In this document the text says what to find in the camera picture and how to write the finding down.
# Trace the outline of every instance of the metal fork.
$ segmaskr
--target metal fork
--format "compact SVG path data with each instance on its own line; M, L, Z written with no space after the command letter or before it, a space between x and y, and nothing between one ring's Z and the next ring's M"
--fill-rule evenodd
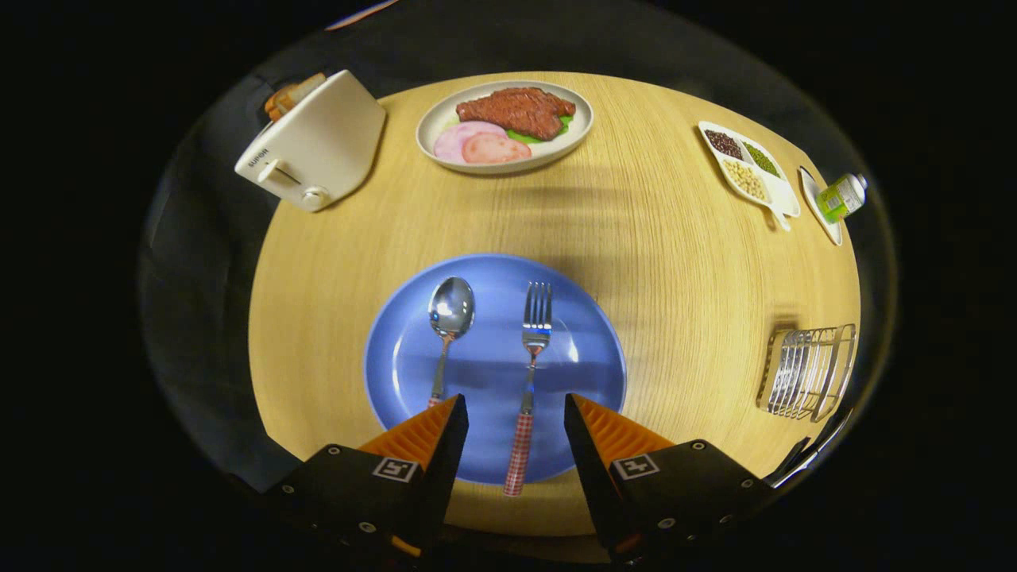
M523 310L523 347L530 352L530 367L526 373L526 390L523 405L516 418L516 437L513 439L508 473L502 493L519 497L523 492L526 466L530 460L530 438L533 434L533 374L537 369L537 356L551 341L551 285L530 282L526 291L526 308Z

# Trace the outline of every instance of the wooden table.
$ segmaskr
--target wooden table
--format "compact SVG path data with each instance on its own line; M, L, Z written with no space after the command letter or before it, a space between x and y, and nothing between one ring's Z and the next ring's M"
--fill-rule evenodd
M528 173L480 177L417 149L417 122L444 97L526 78L573 89L593 106L595 124L571 155ZM497 73L380 103L388 118L363 186L316 214L281 203L261 248L251 378L280 445L306 459L327 443L359 446L382 433L363 380L371 323L413 275L472 252L537 261L589 292L624 351L621 413L671 441L706 439L762 476L795 442L819 434L822 422L756 406L774 330L860 321L850 237L845 229L835 246L800 196L798 166L819 170L799 149L704 100L602 75ZM704 119L777 159L802 208L791 232L727 187L696 131ZM503 534L594 531L575 469L516 499L457 481L445 520Z

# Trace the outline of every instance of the blue plate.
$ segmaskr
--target blue plate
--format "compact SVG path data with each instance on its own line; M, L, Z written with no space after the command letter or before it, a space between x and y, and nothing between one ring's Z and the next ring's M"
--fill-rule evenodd
M364 353L367 395L381 424L393 426L427 407L441 339L427 302L450 276L470 283L473 327L448 347L445 397L466 396L470 431L458 477L504 482L530 354L523 347L523 306L530 281L554 291L551 343L537 358L533 441L526 482L576 466L564 430L564 396L575 392L617 411L625 395L625 362L614 329L593 298L563 274L526 259L470 254L451 259L404 284L381 308Z

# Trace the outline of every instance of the green bottle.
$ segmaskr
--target green bottle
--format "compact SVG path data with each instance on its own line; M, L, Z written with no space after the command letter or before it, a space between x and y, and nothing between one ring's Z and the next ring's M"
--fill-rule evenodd
M816 206L828 223L834 224L857 211L865 204L869 181L861 175L850 173L837 179L826 190L816 195Z

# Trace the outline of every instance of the toast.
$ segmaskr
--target toast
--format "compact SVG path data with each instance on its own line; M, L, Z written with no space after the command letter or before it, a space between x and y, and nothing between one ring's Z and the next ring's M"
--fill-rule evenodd
M315 73L300 83L290 83L284 87L264 102L264 112L273 121L279 121L284 115L297 107L300 100L324 83L324 73Z

